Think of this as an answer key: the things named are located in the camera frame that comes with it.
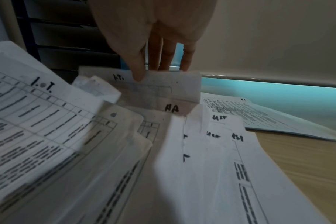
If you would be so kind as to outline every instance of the finger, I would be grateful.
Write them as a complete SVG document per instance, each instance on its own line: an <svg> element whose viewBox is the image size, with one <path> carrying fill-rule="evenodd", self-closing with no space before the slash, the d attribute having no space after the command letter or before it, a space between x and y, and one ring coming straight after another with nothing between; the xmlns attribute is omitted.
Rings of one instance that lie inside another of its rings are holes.
<svg viewBox="0 0 336 224"><path fill-rule="evenodd" d="M167 39L163 40L161 63L158 70L160 71L169 70L169 66L171 65L174 57L175 48L176 48L176 42Z"/></svg>
<svg viewBox="0 0 336 224"><path fill-rule="evenodd" d="M180 62L180 70L187 71L190 67L193 55L195 52L196 43L194 44L184 44L183 57Z"/></svg>
<svg viewBox="0 0 336 224"><path fill-rule="evenodd" d="M148 69L158 70L160 65L160 56L163 45L163 39L155 33L150 34L148 39Z"/></svg>
<svg viewBox="0 0 336 224"><path fill-rule="evenodd" d="M143 47L143 50L141 49L140 52L135 56L127 56L126 58L123 57L124 61L132 71L133 79L137 82L143 79L146 72L145 47L146 45Z"/></svg>

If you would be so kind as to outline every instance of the wooden desk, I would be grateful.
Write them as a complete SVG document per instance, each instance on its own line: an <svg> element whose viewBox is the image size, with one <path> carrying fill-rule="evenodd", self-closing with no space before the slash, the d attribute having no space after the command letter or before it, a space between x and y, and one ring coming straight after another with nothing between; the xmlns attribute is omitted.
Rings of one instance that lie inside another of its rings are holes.
<svg viewBox="0 0 336 224"><path fill-rule="evenodd" d="M255 132L274 162L329 221L336 223L336 142ZM336 135L332 130L327 132Z"/></svg>

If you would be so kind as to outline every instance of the hand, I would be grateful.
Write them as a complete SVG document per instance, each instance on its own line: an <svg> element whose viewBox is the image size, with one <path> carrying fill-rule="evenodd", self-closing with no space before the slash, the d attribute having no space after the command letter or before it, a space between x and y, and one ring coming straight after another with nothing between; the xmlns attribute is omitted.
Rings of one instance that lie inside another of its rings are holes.
<svg viewBox="0 0 336 224"><path fill-rule="evenodd" d="M177 43L184 44L180 70L188 70L216 0L89 0L89 5L111 49L140 81L147 40L150 70L169 70Z"/></svg>

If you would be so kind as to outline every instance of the stack of papers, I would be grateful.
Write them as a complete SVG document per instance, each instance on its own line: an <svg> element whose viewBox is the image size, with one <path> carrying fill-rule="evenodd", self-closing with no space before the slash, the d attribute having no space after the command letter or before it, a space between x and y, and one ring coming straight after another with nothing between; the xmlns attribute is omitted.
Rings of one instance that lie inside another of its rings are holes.
<svg viewBox="0 0 336 224"><path fill-rule="evenodd" d="M89 67L71 86L0 43L0 223L328 223L200 86Z"/></svg>

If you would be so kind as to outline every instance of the desk surface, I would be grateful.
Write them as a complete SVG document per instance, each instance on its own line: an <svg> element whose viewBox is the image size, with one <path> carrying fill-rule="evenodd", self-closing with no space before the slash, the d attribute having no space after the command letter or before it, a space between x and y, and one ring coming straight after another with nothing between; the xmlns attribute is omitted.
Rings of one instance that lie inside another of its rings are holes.
<svg viewBox="0 0 336 224"><path fill-rule="evenodd" d="M336 223L336 142L272 132L256 134L282 171L331 223Z"/></svg>

